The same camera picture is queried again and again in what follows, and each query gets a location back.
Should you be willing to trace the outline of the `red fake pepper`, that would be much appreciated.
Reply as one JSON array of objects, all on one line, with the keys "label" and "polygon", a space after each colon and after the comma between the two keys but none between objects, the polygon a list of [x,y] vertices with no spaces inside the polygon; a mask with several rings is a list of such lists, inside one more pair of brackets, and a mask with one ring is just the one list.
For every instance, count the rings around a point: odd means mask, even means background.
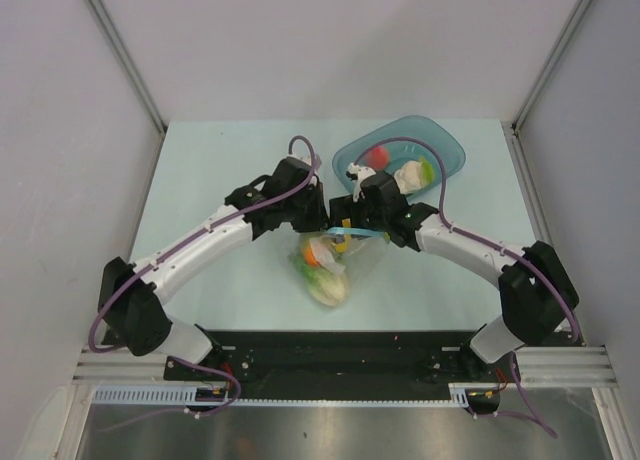
[{"label": "red fake pepper", "polygon": [[385,146],[372,148],[365,155],[365,165],[376,171],[384,170],[391,162],[391,155]]}]

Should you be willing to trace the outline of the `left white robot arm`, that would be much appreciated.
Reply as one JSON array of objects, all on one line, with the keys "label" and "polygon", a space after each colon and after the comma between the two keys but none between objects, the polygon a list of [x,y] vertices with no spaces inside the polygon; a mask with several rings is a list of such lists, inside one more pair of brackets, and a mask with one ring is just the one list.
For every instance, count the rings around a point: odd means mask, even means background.
[{"label": "left white robot arm", "polygon": [[328,224],[312,158],[288,155],[272,174],[235,189],[201,225],[167,248],[133,263],[120,257],[108,262],[99,320],[115,334],[118,347],[136,357],[158,352],[185,360],[199,379],[214,377],[221,367],[215,341],[203,328],[170,317],[164,307],[212,263],[283,224],[302,233]]}]

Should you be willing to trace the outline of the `yellow fake lemon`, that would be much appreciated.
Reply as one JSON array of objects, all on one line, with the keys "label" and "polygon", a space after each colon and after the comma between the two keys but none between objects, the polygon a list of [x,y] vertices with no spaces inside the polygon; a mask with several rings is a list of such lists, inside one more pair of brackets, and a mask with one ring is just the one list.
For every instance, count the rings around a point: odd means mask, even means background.
[{"label": "yellow fake lemon", "polygon": [[333,236],[333,246],[337,253],[345,253],[349,246],[349,236],[348,235],[334,235]]}]

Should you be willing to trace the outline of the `white fake garlic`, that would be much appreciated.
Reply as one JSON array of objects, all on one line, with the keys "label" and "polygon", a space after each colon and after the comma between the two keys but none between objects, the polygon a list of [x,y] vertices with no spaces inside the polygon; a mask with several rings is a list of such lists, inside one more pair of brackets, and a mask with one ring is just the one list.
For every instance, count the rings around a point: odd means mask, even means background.
[{"label": "white fake garlic", "polygon": [[410,195],[429,186],[433,182],[434,171],[426,160],[411,160],[397,169],[393,177],[400,193]]}]

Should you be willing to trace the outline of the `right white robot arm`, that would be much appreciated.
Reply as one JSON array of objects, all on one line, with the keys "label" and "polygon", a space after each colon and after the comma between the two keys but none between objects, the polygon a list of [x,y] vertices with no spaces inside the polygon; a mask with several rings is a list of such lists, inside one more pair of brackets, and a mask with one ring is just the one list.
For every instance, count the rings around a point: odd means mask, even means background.
[{"label": "right white robot arm", "polygon": [[461,356],[463,373],[473,381],[493,374],[498,360],[523,346],[539,346],[562,323],[571,339],[581,337],[574,310],[578,293],[555,249],[499,243],[448,221],[441,208],[410,203],[394,178],[376,172],[358,190],[329,202],[330,222],[382,232],[400,248],[436,255],[478,275],[499,292],[501,313],[469,340]]}]

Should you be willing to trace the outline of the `clear zip top bag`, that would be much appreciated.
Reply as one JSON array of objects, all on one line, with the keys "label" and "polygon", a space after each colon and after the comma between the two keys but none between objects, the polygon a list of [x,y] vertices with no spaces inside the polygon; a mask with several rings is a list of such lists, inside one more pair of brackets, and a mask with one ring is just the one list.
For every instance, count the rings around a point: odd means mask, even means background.
[{"label": "clear zip top bag", "polygon": [[[349,246],[345,253],[340,254],[335,251],[333,246],[334,235],[349,236]],[[331,227],[324,231],[300,234],[287,259],[293,268],[290,257],[301,256],[303,258],[304,249],[310,246],[321,263],[320,267],[324,267],[334,274],[346,275],[350,287],[347,301],[353,288],[363,283],[381,261],[389,243],[389,236],[380,231],[352,228],[350,226]],[[298,276],[301,286],[308,293],[301,276],[294,268],[293,271]]]}]

